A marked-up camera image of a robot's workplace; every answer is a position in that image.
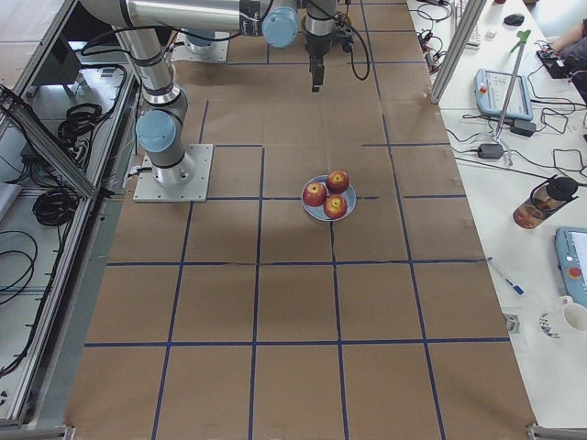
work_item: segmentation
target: emergency stop button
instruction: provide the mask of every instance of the emergency stop button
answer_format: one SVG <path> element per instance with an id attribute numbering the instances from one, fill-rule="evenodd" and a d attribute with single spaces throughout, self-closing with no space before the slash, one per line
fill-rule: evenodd
<path id="1" fill-rule="evenodd" d="M 581 269 L 579 268 L 570 268 L 567 270 L 567 273 L 571 278 L 579 278 L 582 275 Z"/>

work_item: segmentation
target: apple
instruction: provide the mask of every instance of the apple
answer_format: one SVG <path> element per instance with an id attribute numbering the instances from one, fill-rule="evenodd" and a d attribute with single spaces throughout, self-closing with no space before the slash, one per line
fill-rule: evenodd
<path id="1" fill-rule="evenodd" d="M 349 187 L 349 176 L 343 170 L 332 171 L 327 176 L 327 188 L 331 193 L 340 194 Z"/>
<path id="2" fill-rule="evenodd" d="M 302 200 L 308 206 L 317 207 L 327 199 L 327 188 L 322 183 L 313 181 L 308 183 L 302 193 Z"/>
<path id="3" fill-rule="evenodd" d="M 340 194 L 330 194 L 324 202 L 324 214 L 336 220 L 347 213 L 347 201 Z"/>

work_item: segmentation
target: white mug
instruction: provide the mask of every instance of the white mug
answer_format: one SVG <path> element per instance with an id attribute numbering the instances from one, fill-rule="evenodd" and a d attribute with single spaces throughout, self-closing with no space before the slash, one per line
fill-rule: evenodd
<path id="1" fill-rule="evenodd" d="M 570 296 L 558 298 L 561 307 L 540 315 L 538 323 L 545 335 L 560 339 L 564 335 L 587 335 L 587 309 Z"/>

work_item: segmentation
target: blue pen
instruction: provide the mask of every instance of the blue pen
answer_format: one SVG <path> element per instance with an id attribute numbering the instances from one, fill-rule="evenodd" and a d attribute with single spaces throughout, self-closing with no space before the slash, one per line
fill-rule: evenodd
<path id="1" fill-rule="evenodd" d="M 517 284 L 514 284 L 513 281 L 511 281 L 509 278 L 507 278 L 505 276 L 505 274 L 500 271 L 500 269 L 495 265 L 495 261 L 493 261 L 493 257 L 489 257 L 487 259 L 487 262 L 492 265 L 492 267 L 495 269 L 495 271 L 497 273 L 499 273 L 499 275 L 505 280 L 505 282 L 507 282 L 510 286 L 512 286 L 512 289 L 514 289 L 518 295 L 521 295 L 522 293 L 524 293 L 524 290 L 520 286 L 518 286 Z"/>

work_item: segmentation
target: computer mouse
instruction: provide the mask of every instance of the computer mouse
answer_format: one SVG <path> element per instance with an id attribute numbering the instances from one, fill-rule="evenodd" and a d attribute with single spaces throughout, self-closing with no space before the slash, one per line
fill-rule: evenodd
<path id="1" fill-rule="evenodd" d="M 522 26 L 524 16 L 522 14 L 512 14 L 504 18 L 504 23 L 509 26 Z"/>

